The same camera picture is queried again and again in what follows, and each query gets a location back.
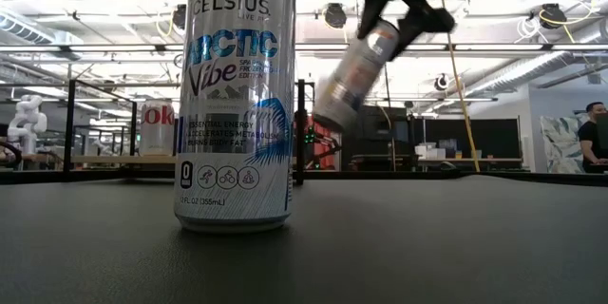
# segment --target man in black shirt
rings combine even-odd
[[[597,115],[606,113],[606,107],[601,102],[595,102],[587,106],[589,121],[579,129],[580,149],[582,150],[582,168],[586,173],[602,173],[597,164],[608,164],[608,149],[599,148],[599,134]]]

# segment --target ceiling duct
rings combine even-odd
[[[606,18],[601,19],[597,23],[576,31],[573,34],[573,38],[581,44],[607,43],[607,25]],[[564,38],[556,44],[570,43],[568,38]],[[577,59],[578,57],[571,51],[555,51],[531,60],[519,60],[484,78],[480,85],[472,87],[466,92],[466,95],[474,96],[487,89],[498,92],[508,88],[515,88],[550,72],[569,66],[575,63]]]
[[[0,30],[35,45],[78,45],[83,40],[61,30],[45,28],[10,9],[0,7]],[[72,52],[56,52],[54,55],[71,61],[81,59]]]

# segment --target silver aluminum can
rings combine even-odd
[[[352,43],[332,76],[319,86],[314,120],[334,132],[344,132],[353,125],[398,41],[397,28],[381,20],[367,37]]]
[[[175,214],[243,233],[291,213],[295,0],[188,0]]]
[[[146,100],[142,107],[140,155],[173,155],[175,112],[171,101]]]

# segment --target coke can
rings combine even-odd
[[[146,100],[142,107],[140,155],[173,155],[175,112],[171,101]]]
[[[291,213],[295,0],[188,0],[175,214],[188,230]]]
[[[381,20],[367,37],[352,43],[332,76],[319,86],[313,119],[339,133],[354,124],[359,108],[398,41],[399,30]]]

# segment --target ceiling light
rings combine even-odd
[[[120,109],[102,109],[102,111],[114,116],[120,116],[125,118],[130,117],[132,115],[130,111]]]
[[[24,89],[48,96],[67,96],[63,90],[46,86],[26,86]]]
[[[414,113],[413,116],[415,117],[425,117],[425,118],[437,118],[439,116],[439,114],[437,113]]]
[[[46,47],[46,46],[3,46],[0,47],[0,52],[60,52],[59,47]]]
[[[296,51],[334,51],[334,50],[345,50],[348,48],[348,44],[296,44]]]
[[[113,99],[74,99],[74,102],[88,102],[88,103],[101,103],[101,102],[112,102]]]
[[[107,127],[124,127],[127,125],[127,123],[112,123],[112,122],[108,122],[106,120],[95,120],[95,119],[89,120],[88,124],[95,125],[95,126],[107,126]]]
[[[447,45],[445,44],[412,44],[406,48],[407,50],[445,50]]]
[[[514,45],[514,44],[476,44],[476,45],[467,45],[467,44],[458,44],[456,45],[456,50],[539,50],[542,48],[542,44],[522,44],[522,45]]]
[[[168,44],[168,45],[165,45],[164,48],[167,51],[179,51],[179,52],[182,52],[183,51],[183,44]]]
[[[608,49],[608,45],[603,45],[603,44],[561,44],[561,45],[554,45],[553,49],[557,49],[557,50],[602,50],[602,49]]]
[[[99,45],[99,46],[70,46],[73,52],[128,52],[128,51],[156,51],[153,45]]]
[[[11,98],[9,100],[11,102],[15,102],[15,103],[21,102],[21,99],[19,99],[19,98]],[[42,99],[42,102],[60,102],[60,101],[61,100],[59,100],[59,99]]]
[[[74,105],[79,106],[80,108],[88,109],[88,110],[95,110],[95,111],[99,110],[99,108],[96,108],[96,107],[94,107],[94,106],[92,106],[90,104],[78,104],[78,103],[76,103]]]
[[[432,98],[392,98],[392,101],[412,101],[412,102],[437,102],[439,99]]]
[[[367,102],[368,105],[377,105],[381,107],[392,107],[392,108],[405,108],[406,105],[403,103],[394,103],[393,101],[376,101],[376,102]]]

